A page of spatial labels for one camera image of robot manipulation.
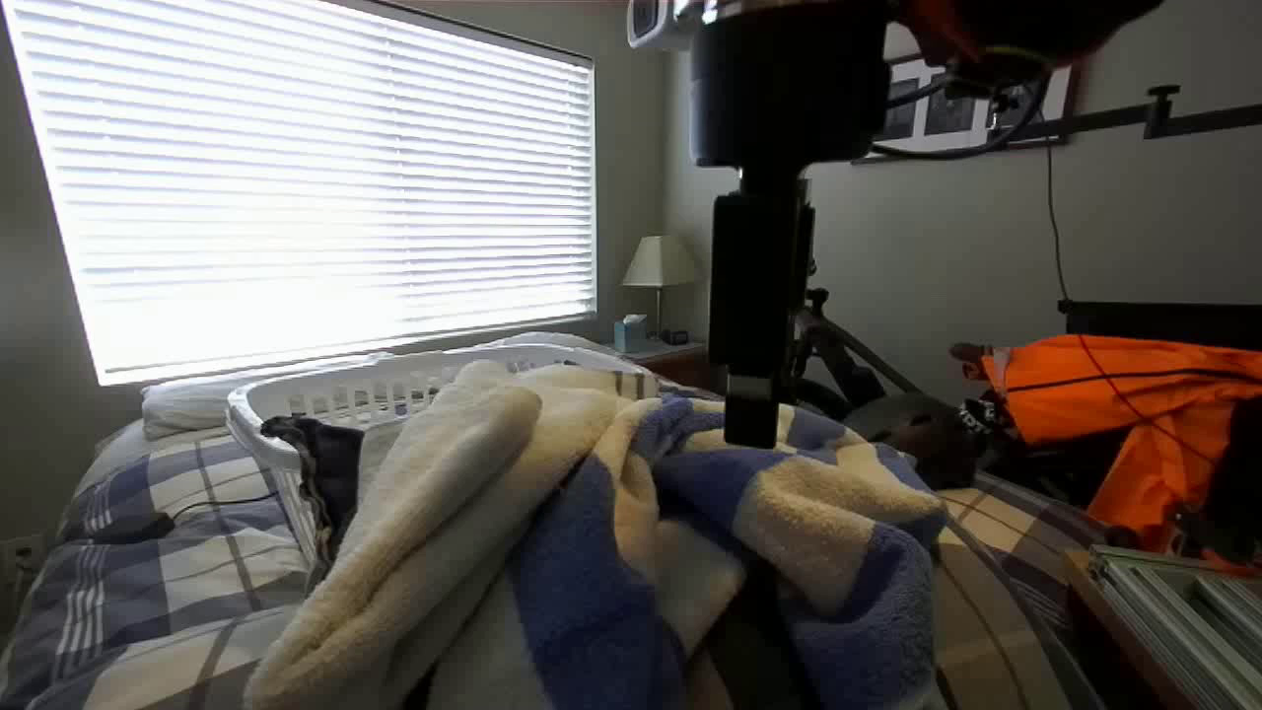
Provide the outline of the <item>blue and cream striped towel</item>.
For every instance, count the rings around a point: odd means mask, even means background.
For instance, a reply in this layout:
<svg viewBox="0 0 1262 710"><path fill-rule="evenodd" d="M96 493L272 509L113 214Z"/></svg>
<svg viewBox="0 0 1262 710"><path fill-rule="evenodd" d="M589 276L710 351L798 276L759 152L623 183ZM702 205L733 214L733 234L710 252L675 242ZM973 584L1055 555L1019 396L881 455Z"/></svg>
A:
<svg viewBox="0 0 1262 710"><path fill-rule="evenodd" d="M247 710L935 710L939 498L785 406L476 359L359 434L355 509Z"/></svg>

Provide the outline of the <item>white plastic laundry basket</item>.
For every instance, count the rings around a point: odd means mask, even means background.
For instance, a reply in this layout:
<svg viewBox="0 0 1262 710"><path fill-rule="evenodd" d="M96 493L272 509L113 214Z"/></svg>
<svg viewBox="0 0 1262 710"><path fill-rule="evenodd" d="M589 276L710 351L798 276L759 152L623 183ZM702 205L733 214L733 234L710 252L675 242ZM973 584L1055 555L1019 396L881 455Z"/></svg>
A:
<svg viewBox="0 0 1262 710"><path fill-rule="evenodd" d="M391 353L353 368L318 368L301 376L275 376L244 381L224 400L229 428L266 461L286 465L293 449L266 434L270 417L317 417L329 426L367 428L379 422L401 422L430 406L445 381L471 363L501 363L509 376L538 368L602 369L630 396L654 396L658 381L648 368L614 359L608 351L560 348L560 343L492 343L459 351Z"/></svg>

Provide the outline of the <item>dark clothing in basket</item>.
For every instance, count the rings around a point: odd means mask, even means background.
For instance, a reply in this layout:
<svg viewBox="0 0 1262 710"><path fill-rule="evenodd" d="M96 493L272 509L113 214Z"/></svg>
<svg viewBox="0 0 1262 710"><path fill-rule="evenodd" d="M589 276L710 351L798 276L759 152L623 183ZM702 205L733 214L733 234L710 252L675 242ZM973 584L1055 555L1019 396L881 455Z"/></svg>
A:
<svg viewBox="0 0 1262 710"><path fill-rule="evenodd" d="M359 509L362 434L304 413L275 413L261 434L287 446L287 459L272 465L272 482L309 574L318 578Z"/></svg>

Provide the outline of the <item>small table lamp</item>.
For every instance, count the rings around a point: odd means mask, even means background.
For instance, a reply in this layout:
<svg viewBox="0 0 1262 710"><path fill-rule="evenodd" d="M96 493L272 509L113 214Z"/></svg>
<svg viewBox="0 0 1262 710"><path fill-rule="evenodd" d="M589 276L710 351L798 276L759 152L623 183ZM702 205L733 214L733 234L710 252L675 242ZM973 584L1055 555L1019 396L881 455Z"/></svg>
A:
<svg viewBox="0 0 1262 710"><path fill-rule="evenodd" d="M683 236L648 234L630 265L623 269L623 284L651 296L651 331L667 327L667 290L698 279L698 261Z"/></svg>

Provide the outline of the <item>black helmet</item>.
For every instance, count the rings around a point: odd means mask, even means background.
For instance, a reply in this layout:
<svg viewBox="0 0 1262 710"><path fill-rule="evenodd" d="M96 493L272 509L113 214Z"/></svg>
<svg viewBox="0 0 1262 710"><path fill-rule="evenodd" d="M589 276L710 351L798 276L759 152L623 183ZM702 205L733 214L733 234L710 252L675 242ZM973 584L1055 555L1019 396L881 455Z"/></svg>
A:
<svg viewBox="0 0 1262 710"><path fill-rule="evenodd" d="M848 413L868 443L886 443L917 459L932 490L968 490L980 472L980 449L953 406L932 396L886 396Z"/></svg>

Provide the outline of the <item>white window blinds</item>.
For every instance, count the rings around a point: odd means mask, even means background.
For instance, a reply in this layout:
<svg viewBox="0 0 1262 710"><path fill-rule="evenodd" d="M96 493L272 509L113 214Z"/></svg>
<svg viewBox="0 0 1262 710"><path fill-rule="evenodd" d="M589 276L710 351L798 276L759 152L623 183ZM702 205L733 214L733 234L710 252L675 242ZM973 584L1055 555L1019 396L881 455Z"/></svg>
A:
<svg viewBox="0 0 1262 710"><path fill-rule="evenodd" d="M108 385L597 313L597 67L376 0L3 0Z"/></svg>

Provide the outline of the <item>white pillow near window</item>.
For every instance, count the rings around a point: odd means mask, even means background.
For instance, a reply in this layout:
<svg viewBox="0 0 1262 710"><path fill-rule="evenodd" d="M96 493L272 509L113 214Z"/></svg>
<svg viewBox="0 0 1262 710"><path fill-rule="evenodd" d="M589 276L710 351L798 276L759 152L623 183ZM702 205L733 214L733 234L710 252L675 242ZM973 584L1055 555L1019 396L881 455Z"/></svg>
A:
<svg viewBox="0 0 1262 710"><path fill-rule="evenodd" d="M142 396L142 426L151 436L222 428L232 392L236 392L232 378L159 381Z"/></svg>

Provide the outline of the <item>plaid bed comforter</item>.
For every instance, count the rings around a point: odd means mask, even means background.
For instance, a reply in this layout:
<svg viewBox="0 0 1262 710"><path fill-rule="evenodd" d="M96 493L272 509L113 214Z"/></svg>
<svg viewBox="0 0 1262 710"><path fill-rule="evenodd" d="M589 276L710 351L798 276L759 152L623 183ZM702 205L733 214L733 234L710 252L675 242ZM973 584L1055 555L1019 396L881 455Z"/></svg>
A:
<svg viewBox="0 0 1262 710"><path fill-rule="evenodd" d="M244 710L304 561L229 428L119 434L71 493L3 641L0 710Z"/></svg>

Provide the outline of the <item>orange jacket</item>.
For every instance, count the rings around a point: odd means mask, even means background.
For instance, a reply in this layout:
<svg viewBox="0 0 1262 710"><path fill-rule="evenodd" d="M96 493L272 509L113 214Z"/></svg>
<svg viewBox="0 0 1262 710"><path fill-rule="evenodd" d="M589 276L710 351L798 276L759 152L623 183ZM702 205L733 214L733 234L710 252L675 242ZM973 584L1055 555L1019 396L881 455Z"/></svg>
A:
<svg viewBox="0 0 1262 710"><path fill-rule="evenodd" d="M980 368L1026 446L1124 434L1090 517L1145 548L1166 548L1174 513L1206 501L1235 410L1262 396L1257 351L1178 339L1048 336L986 348Z"/></svg>

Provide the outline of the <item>framed wall picture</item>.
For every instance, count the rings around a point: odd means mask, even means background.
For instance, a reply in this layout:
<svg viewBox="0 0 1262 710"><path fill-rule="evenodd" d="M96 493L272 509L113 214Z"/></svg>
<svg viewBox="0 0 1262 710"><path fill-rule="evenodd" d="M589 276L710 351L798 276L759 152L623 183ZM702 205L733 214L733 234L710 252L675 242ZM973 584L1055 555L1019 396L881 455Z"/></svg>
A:
<svg viewBox="0 0 1262 710"><path fill-rule="evenodd" d="M999 51L993 75L897 54L876 158L949 163L1031 142L1068 110L1068 67L1039 67L1031 51Z"/></svg>

